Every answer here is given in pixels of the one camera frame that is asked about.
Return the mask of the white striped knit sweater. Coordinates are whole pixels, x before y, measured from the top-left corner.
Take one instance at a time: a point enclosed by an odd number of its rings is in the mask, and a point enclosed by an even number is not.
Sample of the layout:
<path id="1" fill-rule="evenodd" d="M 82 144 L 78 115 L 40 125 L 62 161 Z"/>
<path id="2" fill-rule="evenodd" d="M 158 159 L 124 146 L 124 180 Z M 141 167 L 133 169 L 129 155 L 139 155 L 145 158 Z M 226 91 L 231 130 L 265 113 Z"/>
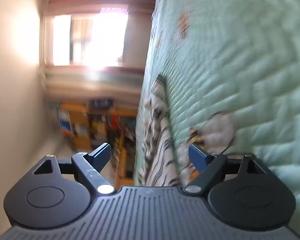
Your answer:
<path id="1" fill-rule="evenodd" d="M 166 82 L 162 75 L 153 82 L 142 109 L 142 163 L 136 171 L 138 182 L 150 187 L 180 185 L 170 133 Z"/>

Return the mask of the wooden corner desk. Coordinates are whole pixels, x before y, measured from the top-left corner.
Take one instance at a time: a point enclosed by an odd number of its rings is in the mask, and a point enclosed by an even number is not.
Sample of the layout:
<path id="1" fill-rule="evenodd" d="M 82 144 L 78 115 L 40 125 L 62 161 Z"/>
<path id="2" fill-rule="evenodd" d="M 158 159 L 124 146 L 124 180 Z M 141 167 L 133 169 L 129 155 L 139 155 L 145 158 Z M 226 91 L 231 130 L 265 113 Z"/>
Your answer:
<path id="1" fill-rule="evenodd" d="M 119 190 L 122 186 L 133 186 L 135 142 L 126 136 L 123 129 L 120 130 L 119 139 L 115 140 L 115 150 L 115 188 Z"/>

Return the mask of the wooden bookshelf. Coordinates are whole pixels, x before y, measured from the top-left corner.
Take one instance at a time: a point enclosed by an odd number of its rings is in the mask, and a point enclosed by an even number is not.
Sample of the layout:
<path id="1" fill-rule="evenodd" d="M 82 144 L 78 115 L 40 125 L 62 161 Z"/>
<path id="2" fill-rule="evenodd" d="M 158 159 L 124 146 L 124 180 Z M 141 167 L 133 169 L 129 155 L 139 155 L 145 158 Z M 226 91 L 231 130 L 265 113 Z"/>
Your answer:
<path id="1" fill-rule="evenodd" d="M 110 131 L 119 131 L 120 118 L 134 118 L 137 110 L 111 106 L 90 108 L 87 103 L 63 102 L 58 108 L 61 135 L 78 151 L 93 150 L 108 140 Z"/>

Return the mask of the dark hanging tote bag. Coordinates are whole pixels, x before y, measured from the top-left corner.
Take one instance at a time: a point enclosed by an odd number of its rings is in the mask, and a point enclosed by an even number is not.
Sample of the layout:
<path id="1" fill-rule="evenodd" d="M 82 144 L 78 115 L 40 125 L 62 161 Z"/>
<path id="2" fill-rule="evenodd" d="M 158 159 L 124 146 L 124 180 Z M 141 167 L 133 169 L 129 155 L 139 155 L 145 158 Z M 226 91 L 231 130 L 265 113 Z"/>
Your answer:
<path id="1" fill-rule="evenodd" d="M 89 101 L 90 109 L 109 109 L 113 106 L 113 99 L 94 99 Z"/>

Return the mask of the pink sheer curtain left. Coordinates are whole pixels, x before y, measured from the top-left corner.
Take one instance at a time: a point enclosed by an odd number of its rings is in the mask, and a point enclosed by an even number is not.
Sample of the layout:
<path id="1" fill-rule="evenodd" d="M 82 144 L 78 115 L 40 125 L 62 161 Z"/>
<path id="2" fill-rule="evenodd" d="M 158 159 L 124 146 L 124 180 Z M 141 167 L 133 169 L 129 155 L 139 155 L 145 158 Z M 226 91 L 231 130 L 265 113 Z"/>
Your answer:
<path id="1" fill-rule="evenodd" d="M 137 105 L 143 75 L 143 68 L 122 64 L 95 70 L 85 66 L 46 66 L 42 69 L 42 82 L 50 99 L 113 99 L 116 103 Z"/>

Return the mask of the green quilted bee bedspread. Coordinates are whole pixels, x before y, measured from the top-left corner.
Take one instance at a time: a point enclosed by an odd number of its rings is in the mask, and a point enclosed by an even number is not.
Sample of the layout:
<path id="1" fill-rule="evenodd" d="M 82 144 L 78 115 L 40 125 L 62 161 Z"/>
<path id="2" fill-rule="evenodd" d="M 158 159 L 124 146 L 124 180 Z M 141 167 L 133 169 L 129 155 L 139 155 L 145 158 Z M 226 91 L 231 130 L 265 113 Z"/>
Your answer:
<path id="1" fill-rule="evenodd" d="M 141 103 L 166 79 L 175 145 L 213 113 L 300 204 L 300 0 L 156 0 Z"/>

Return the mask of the pink striped curtain right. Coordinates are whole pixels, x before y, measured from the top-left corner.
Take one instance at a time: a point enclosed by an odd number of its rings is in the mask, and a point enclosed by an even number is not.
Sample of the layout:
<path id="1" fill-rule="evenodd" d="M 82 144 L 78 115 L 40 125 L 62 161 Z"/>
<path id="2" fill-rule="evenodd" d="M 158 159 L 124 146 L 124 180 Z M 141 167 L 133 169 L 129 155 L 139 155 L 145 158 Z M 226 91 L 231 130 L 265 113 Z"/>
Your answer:
<path id="1" fill-rule="evenodd" d="M 151 14 L 154 0 L 46 0 L 44 16 L 93 14 L 102 7 L 127 8 L 134 15 Z"/>

